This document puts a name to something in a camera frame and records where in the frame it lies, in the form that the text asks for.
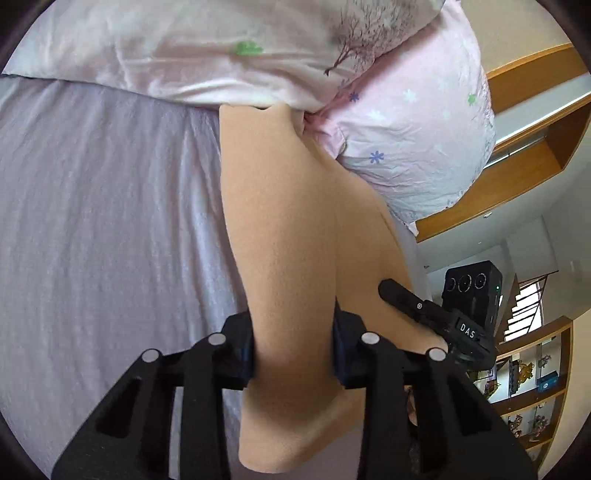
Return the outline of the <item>tan long-sleeve shirt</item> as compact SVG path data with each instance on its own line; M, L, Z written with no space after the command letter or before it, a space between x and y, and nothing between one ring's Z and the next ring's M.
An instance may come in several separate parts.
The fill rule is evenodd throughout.
M365 394L343 389L332 371L335 309L404 350L444 341L381 299L385 279L412 284L390 212L301 133L289 107L224 106L219 128L223 214L256 343L239 459L283 473L363 418Z

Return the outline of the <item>wooden headboard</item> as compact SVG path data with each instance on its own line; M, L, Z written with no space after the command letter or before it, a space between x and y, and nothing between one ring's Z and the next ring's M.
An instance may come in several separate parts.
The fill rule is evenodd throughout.
M497 114L491 162L460 202L418 222L423 243L492 211L562 173L590 122L590 75L570 44L488 73Z

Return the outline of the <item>white floral pillow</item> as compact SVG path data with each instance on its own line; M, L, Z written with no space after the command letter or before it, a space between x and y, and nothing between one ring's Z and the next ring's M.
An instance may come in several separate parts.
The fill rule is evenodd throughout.
M315 112L434 21L439 1L57 1L4 73L194 106Z

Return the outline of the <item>staircase with railing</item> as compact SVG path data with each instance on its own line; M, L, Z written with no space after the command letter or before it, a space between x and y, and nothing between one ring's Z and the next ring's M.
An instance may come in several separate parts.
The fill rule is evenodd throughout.
M543 297L548 279L553 272L530 280L514 282L508 303L496 327L498 345L515 340L540 328L544 323Z

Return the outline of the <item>pink floral pillow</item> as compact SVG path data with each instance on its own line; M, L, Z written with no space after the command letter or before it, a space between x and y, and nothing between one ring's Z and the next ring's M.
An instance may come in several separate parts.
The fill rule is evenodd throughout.
M496 143L487 75L461 3L445 2L428 26L308 114L305 130L412 233L457 204Z

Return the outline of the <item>lavender bed sheet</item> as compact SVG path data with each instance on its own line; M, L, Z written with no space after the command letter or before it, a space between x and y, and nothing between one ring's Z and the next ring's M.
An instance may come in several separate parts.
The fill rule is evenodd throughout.
M42 473L145 349L242 305L218 116L109 88L1 81L1 412Z

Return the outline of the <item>wooden shelf unit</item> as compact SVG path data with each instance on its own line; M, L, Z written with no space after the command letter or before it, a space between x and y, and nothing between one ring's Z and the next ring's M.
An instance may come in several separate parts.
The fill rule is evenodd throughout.
M573 354L574 322L562 316L498 346L490 370L469 377L540 469L562 417Z

